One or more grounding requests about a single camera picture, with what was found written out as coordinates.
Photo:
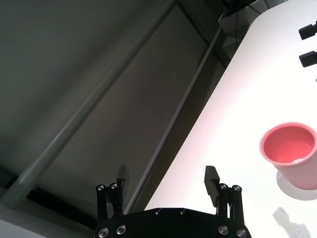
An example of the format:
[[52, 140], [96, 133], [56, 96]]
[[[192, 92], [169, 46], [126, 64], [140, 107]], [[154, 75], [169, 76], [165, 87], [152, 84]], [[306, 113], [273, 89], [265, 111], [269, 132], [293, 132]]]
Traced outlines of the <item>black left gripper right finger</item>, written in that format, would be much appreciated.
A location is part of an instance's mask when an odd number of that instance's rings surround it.
[[242, 188], [239, 185], [229, 187], [220, 183], [220, 178], [214, 166], [206, 166], [204, 183], [216, 215], [222, 218], [244, 220]]

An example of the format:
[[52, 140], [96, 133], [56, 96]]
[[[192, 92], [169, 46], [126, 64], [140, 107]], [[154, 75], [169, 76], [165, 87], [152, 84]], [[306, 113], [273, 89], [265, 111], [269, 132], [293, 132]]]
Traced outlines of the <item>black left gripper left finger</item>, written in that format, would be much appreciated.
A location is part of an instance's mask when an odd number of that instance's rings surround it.
[[109, 186], [99, 184], [96, 187], [98, 220], [106, 220], [124, 215], [123, 205], [127, 195], [128, 182], [129, 168], [125, 165], [119, 168], [114, 183], [111, 183]]

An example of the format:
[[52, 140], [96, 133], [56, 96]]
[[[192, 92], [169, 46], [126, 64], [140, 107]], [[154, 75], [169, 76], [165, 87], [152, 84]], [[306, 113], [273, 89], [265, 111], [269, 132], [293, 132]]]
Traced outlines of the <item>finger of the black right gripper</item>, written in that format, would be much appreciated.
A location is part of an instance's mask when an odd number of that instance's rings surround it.
[[299, 29], [299, 34], [302, 40], [310, 38], [314, 36], [316, 33], [317, 33], [317, 22], [314, 25], [310, 24]]
[[317, 64], [317, 52], [311, 51], [299, 56], [303, 67], [308, 67]]

